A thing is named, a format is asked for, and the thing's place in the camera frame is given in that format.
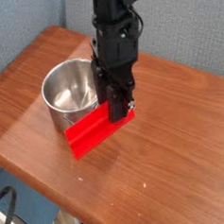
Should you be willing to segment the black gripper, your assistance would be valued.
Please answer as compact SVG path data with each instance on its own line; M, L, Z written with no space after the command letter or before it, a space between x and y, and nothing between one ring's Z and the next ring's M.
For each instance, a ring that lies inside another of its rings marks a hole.
M132 66L138 60L139 20L94 22L92 71L98 103L108 100L110 122L124 119L135 107Z

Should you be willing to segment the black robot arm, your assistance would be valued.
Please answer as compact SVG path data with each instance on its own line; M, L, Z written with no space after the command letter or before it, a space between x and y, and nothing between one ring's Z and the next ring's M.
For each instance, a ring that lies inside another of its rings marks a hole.
M137 0L93 0L92 71L98 103L108 104L109 120L124 119L134 107L132 66L138 60L143 18Z

